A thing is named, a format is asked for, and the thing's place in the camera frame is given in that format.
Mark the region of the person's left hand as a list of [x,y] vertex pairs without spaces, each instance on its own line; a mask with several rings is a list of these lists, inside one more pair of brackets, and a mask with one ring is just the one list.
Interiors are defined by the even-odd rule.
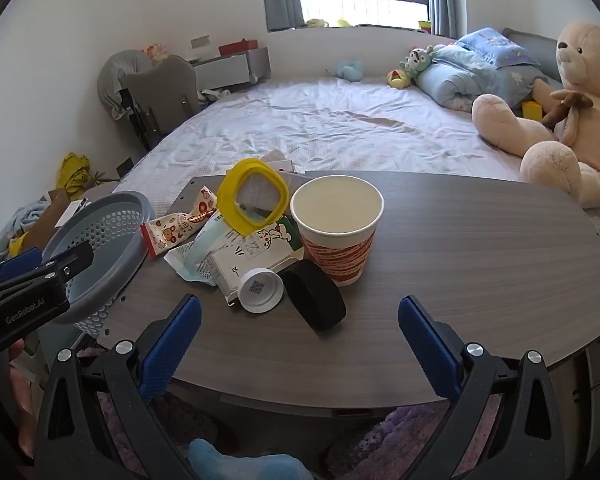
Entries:
[[[17,340],[8,350],[9,361],[18,358],[24,350],[24,341]],[[18,408],[18,443],[21,451],[33,458],[36,434],[36,419],[33,413],[30,382],[15,367],[9,367],[9,380],[12,394]]]

